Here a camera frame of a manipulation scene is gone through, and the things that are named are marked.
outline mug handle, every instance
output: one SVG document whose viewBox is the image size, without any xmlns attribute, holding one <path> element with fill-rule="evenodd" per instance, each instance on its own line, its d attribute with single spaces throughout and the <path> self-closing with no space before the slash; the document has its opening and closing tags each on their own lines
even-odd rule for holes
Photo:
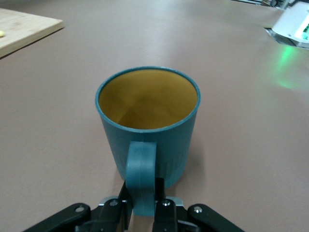
<svg viewBox="0 0 309 232">
<path fill-rule="evenodd" d="M 156 143 L 130 142 L 126 161 L 126 188 L 137 216 L 155 215 Z"/>
</svg>

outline tabletop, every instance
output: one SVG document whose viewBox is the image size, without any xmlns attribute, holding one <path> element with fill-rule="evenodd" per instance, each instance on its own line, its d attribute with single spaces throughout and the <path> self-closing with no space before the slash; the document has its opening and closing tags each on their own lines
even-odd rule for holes
<svg viewBox="0 0 309 232">
<path fill-rule="evenodd" d="M 65 28 L 0 60 L 0 231 L 122 186 L 94 97 L 156 65 L 199 85 L 189 158 L 167 194 L 246 232 L 309 228 L 309 51 L 274 41 L 282 11 L 229 0 L 0 0 Z M 151 231 L 134 217 L 129 231 Z"/>
</svg>

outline screw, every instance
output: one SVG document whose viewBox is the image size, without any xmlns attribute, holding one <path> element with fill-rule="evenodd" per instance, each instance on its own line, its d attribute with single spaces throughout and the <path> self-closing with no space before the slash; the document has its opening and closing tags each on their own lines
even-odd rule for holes
<svg viewBox="0 0 309 232">
<path fill-rule="evenodd" d="M 110 202 L 110 206 L 115 206 L 115 205 L 118 205 L 118 201 L 113 200 L 112 202 Z"/>
<path fill-rule="evenodd" d="M 170 205 L 170 202 L 169 202 L 169 200 L 164 200 L 164 201 L 162 202 L 162 204 L 163 204 L 164 206 L 169 206 L 169 205 Z"/>
<path fill-rule="evenodd" d="M 81 206 L 79 206 L 78 208 L 75 209 L 75 212 L 80 213 L 80 212 L 84 211 L 84 209 L 85 208 L 81 205 Z"/>
<path fill-rule="evenodd" d="M 200 214 L 201 212 L 203 212 L 202 208 L 199 206 L 195 206 L 194 207 L 194 212 L 196 212 L 197 214 Z"/>
</svg>

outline mug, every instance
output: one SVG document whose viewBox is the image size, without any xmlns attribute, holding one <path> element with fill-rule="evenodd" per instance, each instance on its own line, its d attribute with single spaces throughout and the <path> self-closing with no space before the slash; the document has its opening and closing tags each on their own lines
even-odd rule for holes
<svg viewBox="0 0 309 232">
<path fill-rule="evenodd" d="M 96 108 L 135 215 L 154 215 L 156 177 L 167 188 L 181 177 L 200 98 L 189 76 L 157 66 L 124 70 L 99 87 Z"/>
</svg>

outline cutting board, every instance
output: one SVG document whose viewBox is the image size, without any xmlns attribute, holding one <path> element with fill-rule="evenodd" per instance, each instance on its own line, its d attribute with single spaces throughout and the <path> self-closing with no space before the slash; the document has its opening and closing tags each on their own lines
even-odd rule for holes
<svg viewBox="0 0 309 232">
<path fill-rule="evenodd" d="M 63 28 L 63 21 L 0 8 L 0 58 Z"/>
</svg>

